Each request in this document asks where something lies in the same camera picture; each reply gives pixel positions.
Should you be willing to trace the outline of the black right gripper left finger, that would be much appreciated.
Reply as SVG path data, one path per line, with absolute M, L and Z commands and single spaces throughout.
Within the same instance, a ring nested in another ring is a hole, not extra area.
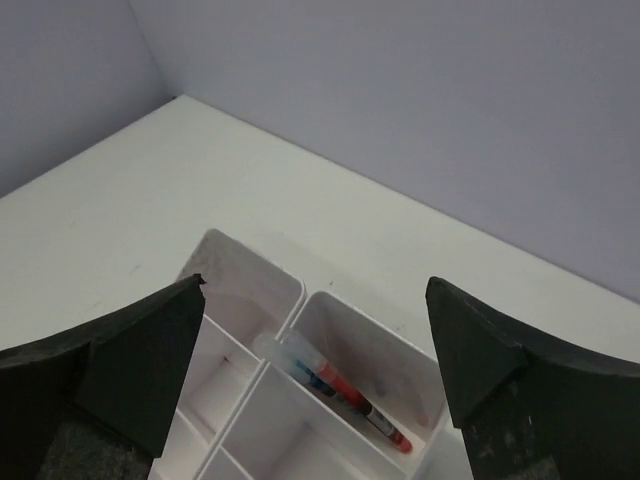
M 1 353 L 4 479 L 145 479 L 203 320 L 198 274 Z

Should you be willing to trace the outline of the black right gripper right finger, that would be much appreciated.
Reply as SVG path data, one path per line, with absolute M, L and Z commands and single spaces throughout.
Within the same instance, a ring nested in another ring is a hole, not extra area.
M 639 366 L 429 279 L 446 399 L 476 479 L 636 479 Z

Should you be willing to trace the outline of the red pen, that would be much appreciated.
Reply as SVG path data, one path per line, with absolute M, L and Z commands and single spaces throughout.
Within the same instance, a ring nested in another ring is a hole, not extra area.
M 411 441 L 371 401 L 350 383 L 328 361 L 319 368 L 309 368 L 315 377 L 329 385 L 347 403 L 375 427 L 396 450 L 409 454 L 413 450 Z

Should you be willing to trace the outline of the blue pen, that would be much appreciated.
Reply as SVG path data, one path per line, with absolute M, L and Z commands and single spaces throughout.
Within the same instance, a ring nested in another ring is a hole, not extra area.
M 297 357 L 288 353 L 272 335 L 261 333 L 253 340 L 254 352 L 289 375 L 303 386 L 311 387 L 328 398 L 336 398 L 337 392 L 316 376 Z

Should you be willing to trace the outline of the white left divided container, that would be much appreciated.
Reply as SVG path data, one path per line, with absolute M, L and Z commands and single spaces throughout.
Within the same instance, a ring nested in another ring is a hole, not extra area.
M 216 229 L 204 234 L 179 276 L 191 274 L 205 282 L 205 310 L 152 479 L 198 476 L 262 370 L 254 339 L 279 334 L 306 298 L 302 280 Z

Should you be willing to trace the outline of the white divided container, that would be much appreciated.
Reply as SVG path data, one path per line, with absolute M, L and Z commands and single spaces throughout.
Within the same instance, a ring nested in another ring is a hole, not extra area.
M 204 234 L 179 276 L 191 274 L 205 282 L 205 310 L 152 479 L 198 476 L 262 370 L 254 339 L 279 334 L 306 298 L 302 280 L 216 229 Z
M 423 479 L 448 419 L 436 360 L 327 292 L 286 326 L 306 337 L 411 441 L 403 454 L 345 404 L 269 363 L 194 479 Z

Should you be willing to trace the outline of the white right divided container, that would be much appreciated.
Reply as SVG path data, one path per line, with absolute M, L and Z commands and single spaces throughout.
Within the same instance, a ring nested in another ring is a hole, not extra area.
M 448 419 L 436 360 L 327 292 L 286 326 L 306 337 L 411 441 L 403 454 L 345 404 L 269 363 L 194 479 L 423 479 Z

